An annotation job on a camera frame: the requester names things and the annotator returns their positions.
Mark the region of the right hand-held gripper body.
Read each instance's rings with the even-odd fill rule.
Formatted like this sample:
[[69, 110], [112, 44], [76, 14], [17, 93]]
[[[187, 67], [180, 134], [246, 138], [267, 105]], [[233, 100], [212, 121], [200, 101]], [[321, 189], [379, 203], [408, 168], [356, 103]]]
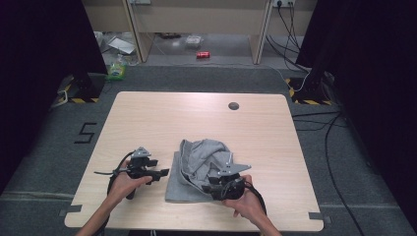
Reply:
[[239, 199], [245, 189], [245, 181], [240, 173], [250, 168], [251, 165], [227, 162], [225, 167], [217, 172], [216, 178], [221, 178], [221, 184], [209, 183], [215, 188], [214, 193], [211, 194], [212, 198], [216, 201]]

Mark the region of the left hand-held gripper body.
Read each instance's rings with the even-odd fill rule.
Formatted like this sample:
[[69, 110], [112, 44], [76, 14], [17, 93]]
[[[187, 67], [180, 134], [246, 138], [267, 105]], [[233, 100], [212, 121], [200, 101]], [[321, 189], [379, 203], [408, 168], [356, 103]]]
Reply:
[[144, 176], [150, 176], [153, 170], [149, 170], [148, 161], [151, 160], [149, 157], [151, 153], [144, 147], [138, 147], [130, 155], [130, 162], [127, 165], [127, 173], [130, 178], [138, 179]]

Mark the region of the grey hoodie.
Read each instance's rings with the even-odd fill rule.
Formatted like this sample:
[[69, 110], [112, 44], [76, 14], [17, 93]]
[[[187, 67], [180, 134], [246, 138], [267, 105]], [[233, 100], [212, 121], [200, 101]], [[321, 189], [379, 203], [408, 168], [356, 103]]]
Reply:
[[190, 142], [183, 140], [174, 152], [165, 193], [169, 203], [212, 202], [212, 196], [203, 191], [209, 177], [233, 162], [233, 152], [222, 142], [210, 139]]

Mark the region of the person's right hand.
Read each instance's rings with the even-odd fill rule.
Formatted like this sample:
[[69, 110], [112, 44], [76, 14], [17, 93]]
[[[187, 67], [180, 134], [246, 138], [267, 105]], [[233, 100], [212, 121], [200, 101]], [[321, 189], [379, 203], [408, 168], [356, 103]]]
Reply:
[[234, 209], [233, 216], [241, 215], [251, 221], [257, 215], [266, 215], [258, 197], [246, 189], [243, 196], [238, 200], [225, 200], [222, 202], [226, 207]]

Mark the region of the person's left hand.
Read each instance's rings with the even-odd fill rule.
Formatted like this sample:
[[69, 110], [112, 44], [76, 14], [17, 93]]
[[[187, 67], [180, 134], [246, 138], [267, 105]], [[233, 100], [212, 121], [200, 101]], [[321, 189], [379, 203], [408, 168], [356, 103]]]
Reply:
[[151, 176], [132, 179], [126, 172], [121, 172], [115, 177], [106, 200], [114, 205], [118, 205], [134, 190], [151, 181]]

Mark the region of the grey tape strip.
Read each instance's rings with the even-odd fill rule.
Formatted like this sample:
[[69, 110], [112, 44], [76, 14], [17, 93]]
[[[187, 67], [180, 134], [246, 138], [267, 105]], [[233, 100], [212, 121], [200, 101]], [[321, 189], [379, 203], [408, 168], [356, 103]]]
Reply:
[[331, 224], [331, 218], [323, 215], [321, 212], [309, 212], [309, 218], [312, 220], [322, 220], [324, 224]]
[[80, 212], [82, 210], [82, 205], [76, 205], [76, 206], [68, 206], [65, 209], [61, 209], [59, 211], [59, 216], [64, 217], [66, 216], [69, 212]]

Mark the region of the black stand base striped tape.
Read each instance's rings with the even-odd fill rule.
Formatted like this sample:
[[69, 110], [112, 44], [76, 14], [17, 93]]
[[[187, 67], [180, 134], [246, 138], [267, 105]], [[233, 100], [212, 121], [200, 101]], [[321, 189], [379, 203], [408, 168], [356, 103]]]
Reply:
[[331, 105], [331, 99], [321, 79], [313, 79], [308, 73], [302, 77], [290, 77], [284, 80], [291, 100], [297, 104]]
[[70, 75], [61, 82], [57, 91], [57, 102], [98, 102], [104, 83], [105, 76], [100, 74], [86, 74], [81, 78]]

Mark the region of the green packet on floor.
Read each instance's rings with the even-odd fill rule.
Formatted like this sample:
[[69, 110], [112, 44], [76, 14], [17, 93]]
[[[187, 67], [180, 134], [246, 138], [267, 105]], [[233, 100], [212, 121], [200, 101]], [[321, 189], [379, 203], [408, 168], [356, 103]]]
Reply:
[[126, 63], [124, 58], [121, 54], [117, 56], [117, 58], [110, 63], [106, 79], [109, 81], [122, 81], [125, 78], [126, 74]]

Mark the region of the grey sheet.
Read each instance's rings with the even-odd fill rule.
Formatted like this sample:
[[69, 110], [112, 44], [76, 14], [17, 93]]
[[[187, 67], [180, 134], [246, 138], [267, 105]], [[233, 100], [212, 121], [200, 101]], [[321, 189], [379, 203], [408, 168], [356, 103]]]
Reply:
[[112, 48], [115, 48], [123, 53], [131, 54], [135, 51], [135, 45], [125, 41], [123, 39], [120, 39], [118, 37], [113, 37], [109, 40], [108, 45]]

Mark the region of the black curtain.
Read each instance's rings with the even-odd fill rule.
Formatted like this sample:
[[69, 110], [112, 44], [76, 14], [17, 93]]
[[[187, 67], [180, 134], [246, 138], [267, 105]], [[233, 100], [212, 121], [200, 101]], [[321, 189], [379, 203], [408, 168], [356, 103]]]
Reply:
[[317, 0], [297, 61], [334, 75], [368, 156], [417, 232], [417, 0]]
[[69, 75], [106, 72], [82, 0], [0, 0], [0, 194]]

